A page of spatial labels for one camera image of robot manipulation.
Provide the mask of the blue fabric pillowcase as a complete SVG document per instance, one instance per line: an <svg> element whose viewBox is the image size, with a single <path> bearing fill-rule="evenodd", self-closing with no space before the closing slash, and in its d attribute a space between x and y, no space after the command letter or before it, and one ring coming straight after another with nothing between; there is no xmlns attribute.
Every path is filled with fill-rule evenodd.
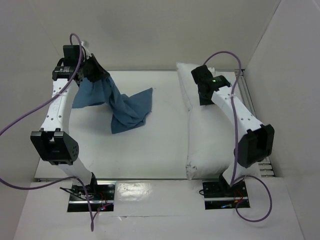
<svg viewBox="0 0 320 240"><path fill-rule="evenodd" d="M112 111L112 134L133 130L143 126L147 115L152 111L153 88L127 96L119 91L110 76L96 82L83 79L72 107L82 109L103 104L107 104Z"/></svg>

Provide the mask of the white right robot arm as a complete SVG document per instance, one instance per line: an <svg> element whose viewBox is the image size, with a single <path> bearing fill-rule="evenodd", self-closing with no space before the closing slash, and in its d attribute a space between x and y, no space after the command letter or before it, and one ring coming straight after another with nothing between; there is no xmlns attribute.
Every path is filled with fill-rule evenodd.
<svg viewBox="0 0 320 240"><path fill-rule="evenodd" d="M275 129L253 116L235 95L237 81L231 84L222 75L213 76L206 65L196 67L191 75L200 105L216 105L234 126L234 163L220 175L218 184L220 194L230 196L236 184L248 175L247 169L271 155Z"/></svg>

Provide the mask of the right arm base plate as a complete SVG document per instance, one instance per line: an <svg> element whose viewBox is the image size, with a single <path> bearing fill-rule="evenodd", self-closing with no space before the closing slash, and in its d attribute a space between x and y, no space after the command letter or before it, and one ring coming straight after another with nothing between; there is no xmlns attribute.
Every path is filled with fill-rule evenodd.
<svg viewBox="0 0 320 240"><path fill-rule="evenodd" d="M204 181L198 193L204 198L206 210L235 209L237 204L238 208L250 208L244 181L228 189L222 189L218 180Z"/></svg>

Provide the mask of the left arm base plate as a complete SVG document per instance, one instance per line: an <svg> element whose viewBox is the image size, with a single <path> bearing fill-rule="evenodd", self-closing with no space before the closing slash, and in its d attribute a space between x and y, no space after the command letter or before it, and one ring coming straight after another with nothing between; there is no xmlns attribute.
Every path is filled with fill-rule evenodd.
<svg viewBox="0 0 320 240"><path fill-rule="evenodd" d="M70 188L60 187L69 195L68 213L89 212L88 202L82 187L72 185ZM115 199L115 182L98 182L95 192L87 191L92 212L113 212Z"/></svg>

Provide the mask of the white pillow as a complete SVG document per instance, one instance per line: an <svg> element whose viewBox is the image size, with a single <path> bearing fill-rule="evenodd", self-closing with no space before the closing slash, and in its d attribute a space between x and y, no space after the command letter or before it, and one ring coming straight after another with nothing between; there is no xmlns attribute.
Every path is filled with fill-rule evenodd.
<svg viewBox="0 0 320 240"><path fill-rule="evenodd" d="M188 154L185 164L188 180L214 178L234 161L235 130L215 105L200 105L198 87L191 71L197 65L176 64L180 91L188 111Z"/></svg>

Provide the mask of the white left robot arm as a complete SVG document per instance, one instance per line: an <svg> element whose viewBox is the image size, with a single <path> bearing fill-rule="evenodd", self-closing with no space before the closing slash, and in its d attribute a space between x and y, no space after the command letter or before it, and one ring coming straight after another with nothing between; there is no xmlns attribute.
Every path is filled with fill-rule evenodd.
<svg viewBox="0 0 320 240"><path fill-rule="evenodd" d="M69 121L73 101L83 79L92 83L109 73L91 54L85 42L64 45L64 57L52 71L53 101L39 131L33 131L30 140L44 162L62 170L68 177L75 177L73 186L88 200L97 197L99 187L95 175L79 158L79 144L69 135Z"/></svg>

